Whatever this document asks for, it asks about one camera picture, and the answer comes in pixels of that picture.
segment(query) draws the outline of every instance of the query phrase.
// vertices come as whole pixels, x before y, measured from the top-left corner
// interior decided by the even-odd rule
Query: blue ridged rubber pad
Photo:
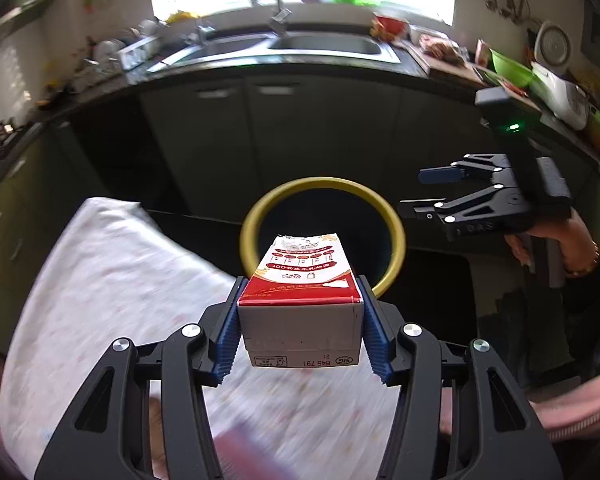
[[[226,316],[218,341],[216,342],[216,362],[211,373],[216,376],[218,383],[222,383],[225,376],[231,373],[231,367],[234,364],[235,353],[240,343],[240,318],[238,317],[238,298],[242,294],[244,287],[247,286],[249,280],[243,280],[235,295],[234,302],[229,308],[229,313]]]
[[[387,338],[375,309],[371,306],[371,300],[358,280],[358,286],[365,302],[365,317],[362,320],[362,339],[365,342],[366,354],[371,363],[371,369],[387,383],[392,376],[389,366],[389,339]]]

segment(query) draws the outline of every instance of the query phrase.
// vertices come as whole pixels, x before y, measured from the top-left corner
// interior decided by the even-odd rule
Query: countertop
[[[38,111],[35,113],[34,125],[19,139],[14,140],[16,145],[8,155],[0,160],[0,181],[6,176],[8,169],[18,156],[43,130],[44,123],[61,121],[78,108],[97,105],[109,99],[139,92],[141,89],[144,91],[189,82],[255,75],[312,74],[346,76],[383,82],[444,96],[467,104],[474,103],[475,89],[433,80],[427,77],[410,54],[398,48],[394,48],[394,51],[401,61],[399,64],[335,56],[272,54],[212,60],[155,73],[147,72],[149,67],[165,57],[158,55],[129,72],[83,91],[52,112]],[[545,128],[539,133],[586,158],[600,175],[600,156],[546,108],[543,110],[541,124]]]

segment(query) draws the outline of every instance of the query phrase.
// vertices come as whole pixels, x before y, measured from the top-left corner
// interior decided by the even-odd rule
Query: patterned cloth
[[[224,301],[234,280],[159,233],[138,204],[87,200],[47,259],[23,309],[0,391],[0,430],[24,475],[106,347],[165,339]],[[214,436],[247,428],[298,479],[373,479],[398,391],[360,365],[253,368],[241,342],[232,372],[205,388]],[[159,396],[159,383],[152,384]]]

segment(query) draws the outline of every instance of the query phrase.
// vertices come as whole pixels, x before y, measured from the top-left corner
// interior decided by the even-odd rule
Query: cutting board
[[[487,86],[471,68],[470,63],[456,66],[445,61],[440,61],[435,57],[423,54],[419,47],[409,41],[402,41],[397,46],[401,46],[411,54],[413,59],[416,60],[421,69],[423,69],[431,79],[468,86],[475,89],[485,88]]]

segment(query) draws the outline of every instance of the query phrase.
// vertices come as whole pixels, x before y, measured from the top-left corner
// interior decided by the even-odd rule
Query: red and white carton
[[[335,234],[278,236],[238,298],[254,366],[358,364],[364,304]]]

